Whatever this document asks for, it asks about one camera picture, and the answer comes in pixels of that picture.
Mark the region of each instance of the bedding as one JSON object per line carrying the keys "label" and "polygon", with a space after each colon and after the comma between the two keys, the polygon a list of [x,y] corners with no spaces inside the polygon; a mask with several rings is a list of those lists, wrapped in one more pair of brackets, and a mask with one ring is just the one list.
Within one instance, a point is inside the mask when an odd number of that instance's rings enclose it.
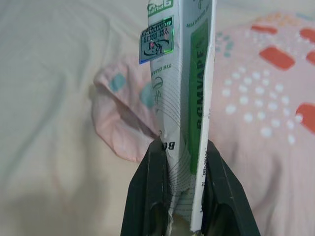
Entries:
{"label": "bedding", "polygon": [[[93,79],[138,53],[146,5],[0,1],[0,235],[119,235],[137,164],[95,134]],[[275,8],[315,16],[313,0],[222,0],[217,29]]]}

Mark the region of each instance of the red spot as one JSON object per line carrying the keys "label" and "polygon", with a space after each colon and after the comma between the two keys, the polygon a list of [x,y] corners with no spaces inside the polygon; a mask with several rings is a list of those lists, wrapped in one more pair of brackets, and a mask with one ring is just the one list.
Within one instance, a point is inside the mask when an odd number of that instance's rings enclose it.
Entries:
{"label": "red spot", "polygon": [[302,38],[315,43],[315,29],[304,28],[300,31],[300,35]]}
{"label": "red spot", "polygon": [[307,54],[306,60],[315,65],[315,51],[311,51]]}
{"label": "red spot", "polygon": [[268,47],[261,51],[259,55],[282,70],[288,70],[295,64],[295,60],[290,55],[280,51],[276,47]]}
{"label": "red spot", "polygon": [[261,32],[261,33],[269,33],[269,34],[276,34],[278,30],[273,27],[269,26],[252,26],[252,30]]}
{"label": "red spot", "polygon": [[315,133],[315,104],[303,103],[296,110],[297,115],[302,115],[302,124]]}

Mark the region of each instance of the black clamp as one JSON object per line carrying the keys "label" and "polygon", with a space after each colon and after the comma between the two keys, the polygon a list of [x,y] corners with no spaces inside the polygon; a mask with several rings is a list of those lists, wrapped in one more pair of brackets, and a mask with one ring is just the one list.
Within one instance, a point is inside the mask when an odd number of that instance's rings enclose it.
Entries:
{"label": "black clamp", "polygon": [[[154,140],[128,189],[121,236],[164,236],[170,188],[162,142]],[[206,236],[260,236],[242,185],[208,141],[202,233]]]}

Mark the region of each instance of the holographic sticker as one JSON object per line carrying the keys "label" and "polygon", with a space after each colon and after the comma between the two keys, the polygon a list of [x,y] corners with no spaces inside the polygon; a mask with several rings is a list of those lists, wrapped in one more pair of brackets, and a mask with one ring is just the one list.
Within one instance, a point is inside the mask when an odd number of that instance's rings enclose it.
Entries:
{"label": "holographic sticker", "polygon": [[140,37],[140,64],[173,51],[173,17],[163,19],[142,31]]}

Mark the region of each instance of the pink fabric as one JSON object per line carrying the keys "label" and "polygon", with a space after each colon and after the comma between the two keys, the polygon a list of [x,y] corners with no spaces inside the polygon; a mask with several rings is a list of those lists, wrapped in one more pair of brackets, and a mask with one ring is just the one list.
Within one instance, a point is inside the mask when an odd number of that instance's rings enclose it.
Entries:
{"label": "pink fabric", "polygon": [[[216,45],[209,138],[242,183],[262,235],[315,235],[315,22],[276,12],[218,32]],[[113,92],[118,74],[126,83]],[[158,130],[143,100],[150,79],[136,57],[95,79],[97,133],[137,162]]]}

